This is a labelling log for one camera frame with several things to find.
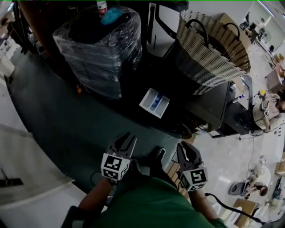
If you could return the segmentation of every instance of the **black shoe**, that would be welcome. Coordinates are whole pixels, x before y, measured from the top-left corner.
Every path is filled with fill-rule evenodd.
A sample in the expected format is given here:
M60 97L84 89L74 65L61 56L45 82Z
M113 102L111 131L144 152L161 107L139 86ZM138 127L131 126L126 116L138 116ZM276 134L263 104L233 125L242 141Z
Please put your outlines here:
M131 170L132 172L139 172L140 173L140 169L139 169L139 163L137 160L133 159L131 162L130 162L130 168L129 170Z
M152 151L148 156L149 166L152 166L153 164L161 164L164 155L165 155L165 149L163 147Z

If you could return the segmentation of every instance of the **floor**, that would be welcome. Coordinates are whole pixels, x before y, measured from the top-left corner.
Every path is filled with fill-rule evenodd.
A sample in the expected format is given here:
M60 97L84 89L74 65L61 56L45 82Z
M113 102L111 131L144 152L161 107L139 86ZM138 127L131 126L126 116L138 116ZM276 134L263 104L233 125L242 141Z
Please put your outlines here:
M257 45L248 49L251 62L250 75L253 78L253 95L260 89L266 89L264 77L272 71L264 51ZM238 140L239 135L212 139L208 134L196 136L193 145L202 154L205 166L208 168L209 182L203 187L204 192L215 194L222 202L233 205L237 197L228 195L228 188L232 182L245 180L248 168L259 163L263 137ZM274 176L276 164L267 163L271 176ZM272 195L276 180L272 179L272 187L267 196ZM264 204L267 197L260 197L258 193L250 196L249 200Z
M90 94L78 96L37 55L17 50L16 66L8 84L14 106L42 150L61 169L90 191L101 178L102 154L118 135L138 137L133 157L145 157L156 146L166 148L166 167L180 141L151 126L142 126L98 102Z
M253 94L256 94L260 89L266 89L264 77L271 67L257 45L248 49L248 56L252 66ZM135 156L145 156L154 146L161 146L167 149L163 164L166 167L169 163L178 139L124 118L88 94L78 96L37 56L23 56L17 52L12 62L17 69L14 82L8 87L21 119L53 162L85 189L92 188L90 175L99 170L102 153L109 141L124 131L139 136ZM212 139L203 134L196 136L193 142L209 170L209 182L203 190L215 194L230 206L237 197L227 194L228 187L233 181L245 180L248 168L258 163L263 140L263 136L241 141L238 137ZM272 176L275 165L266 164ZM274 181L268 195L274 189ZM259 197L257 193L250 200L263 204L266 197Z

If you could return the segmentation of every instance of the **plastic-wrapped stack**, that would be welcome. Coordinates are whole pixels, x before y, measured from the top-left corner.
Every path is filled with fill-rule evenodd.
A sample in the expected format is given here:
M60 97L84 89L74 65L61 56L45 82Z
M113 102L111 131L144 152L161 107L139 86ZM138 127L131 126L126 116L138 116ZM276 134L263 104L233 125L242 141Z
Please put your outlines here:
M108 99L122 97L120 79L138 67L142 57L139 14L123 14L113 23L100 22L96 6L81 11L53 33L53 38L80 83Z

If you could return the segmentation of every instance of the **black cable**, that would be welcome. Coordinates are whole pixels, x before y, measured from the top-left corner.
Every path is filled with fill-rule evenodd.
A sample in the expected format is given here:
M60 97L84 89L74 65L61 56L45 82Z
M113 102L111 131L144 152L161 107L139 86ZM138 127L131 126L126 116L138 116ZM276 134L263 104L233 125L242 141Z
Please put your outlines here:
M209 195L213 196L213 197L217 200L217 202L218 202L222 207L224 207L225 209L228 209L228 210L230 210L230 211L237 212L237 213L240 213L241 215L247 216L248 218L250 218L250 219L254 220L255 222L260 223L260 224L262 224L262 225L265 225L265 224L266 224L265 222L261 221L259 218L253 217L253 216L251 216L251 215L249 215L249 214L247 214L247 213L245 213L245 212L243 212L243 211L237 210L236 208L232 208L232 207L229 207L229 206L223 204L215 195L213 195L213 194L211 194L211 193L205 193L205 196L206 196L206 197L209 196Z
M253 154L254 154L254 137L253 137L253 140L252 140L252 156L251 156L251 159L253 158Z

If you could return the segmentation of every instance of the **basket handle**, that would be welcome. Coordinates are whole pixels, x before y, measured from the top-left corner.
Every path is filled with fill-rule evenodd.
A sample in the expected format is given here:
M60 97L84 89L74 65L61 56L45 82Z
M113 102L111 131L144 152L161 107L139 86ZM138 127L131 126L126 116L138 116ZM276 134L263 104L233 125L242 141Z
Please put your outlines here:
M208 37L208 34L206 32L204 25L200 21L198 21L197 19L192 19L192 20L188 21L185 26L188 28L192 22L198 23L201 26L201 28L203 29L203 31L204 31L203 37L204 37L204 41L205 41L205 47L208 48L209 47L209 37Z
M224 24L224 25L223 25L223 28L226 29L226 27L227 27L229 24L232 24L233 26L236 27L236 29L237 29L236 40L239 41L239 40L240 40L240 30L239 30L239 28L237 27L236 24L229 22L229 23Z

